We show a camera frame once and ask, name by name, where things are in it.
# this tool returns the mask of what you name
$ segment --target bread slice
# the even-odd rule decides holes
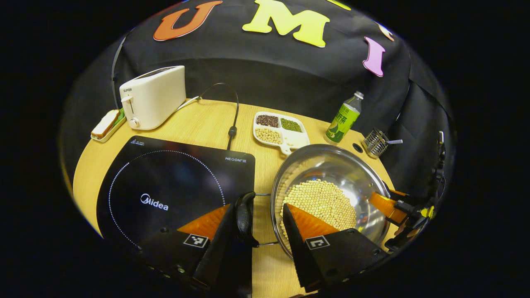
[[[110,110],[105,117],[101,118],[99,124],[90,133],[94,137],[101,139],[103,138],[114,126],[114,122],[118,119],[120,110]]]

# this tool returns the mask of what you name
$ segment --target white divided plate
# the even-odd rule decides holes
[[[257,124],[256,120],[257,120],[258,116],[260,116],[260,115],[269,115],[269,116],[278,117],[278,127],[270,127],[270,126]],[[302,130],[302,132],[299,133],[299,132],[295,132],[293,130],[288,130],[288,129],[282,128],[282,126],[281,126],[281,118],[296,122],[298,125],[300,125],[300,129]],[[266,129],[273,130],[275,132],[279,132],[281,140],[282,140],[282,143],[281,144],[275,144],[275,143],[266,142],[266,141],[263,141],[263,140],[259,139],[256,136],[256,129],[260,129],[260,128],[266,128]],[[254,135],[254,138],[256,140],[258,140],[258,142],[260,142],[260,143],[267,144],[267,145],[270,145],[270,146],[278,146],[278,147],[280,147],[281,152],[284,153],[285,155],[291,154],[291,149],[300,149],[301,147],[310,144],[309,143],[309,137],[307,136],[307,132],[305,130],[305,127],[304,127],[304,125],[302,124],[302,122],[300,120],[298,120],[296,118],[293,118],[293,117],[290,117],[290,116],[276,114],[276,113],[257,112],[256,115],[254,115],[254,126],[252,128],[252,134]]]

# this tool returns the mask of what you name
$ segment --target sandwich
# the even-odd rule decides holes
[[[94,127],[90,134],[97,139],[104,138],[114,125],[118,124],[123,117],[123,109],[110,110],[105,117],[101,118],[101,121],[96,127]]]

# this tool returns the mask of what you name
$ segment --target metal rod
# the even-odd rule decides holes
[[[275,242],[267,242],[267,243],[260,243],[260,246],[273,245],[273,244],[278,244],[278,241],[275,241]]]

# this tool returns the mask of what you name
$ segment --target round wooden table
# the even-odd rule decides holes
[[[88,144],[78,161],[73,181],[74,201],[78,208],[101,235],[96,220],[98,192],[109,166],[128,139],[139,135],[226,149],[227,132],[233,123],[235,109],[236,104],[233,102],[203,99],[174,113],[157,129],[133,130],[125,123],[105,143],[91,140],[87,135]],[[259,111],[274,112],[299,119],[306,128],[311,144],[326,144],[324,132],[329,127],[329,123],[279,110],[240,104],[236,124],[237,134],[232,140],[231,150],[254,155],[256,159],[254,191],[269,193],[276,173],[286,156],[281,153],[279,147],[266,146],[254,139],[252,123],[255,113]],[[339,146],[363,159],[386,182],[388,187],[394,189],[381,161],[370,158],[366,152],[358,153],[353,148],[353,143],[360,145],[363,139],[361,133],[351,130]],[[277,240],[270,216],[270,197],[256,196],[254,199],[253,224],[253,235],[260,243]],[[394,237],[396,230],[395,225],[390,225],[384,241]],[[305,294],[305,291],[298,283],[294,263],[283,252],[280,245],[254,248],[252,251],[252,296],[270,298],[291,297],[296,294]]]

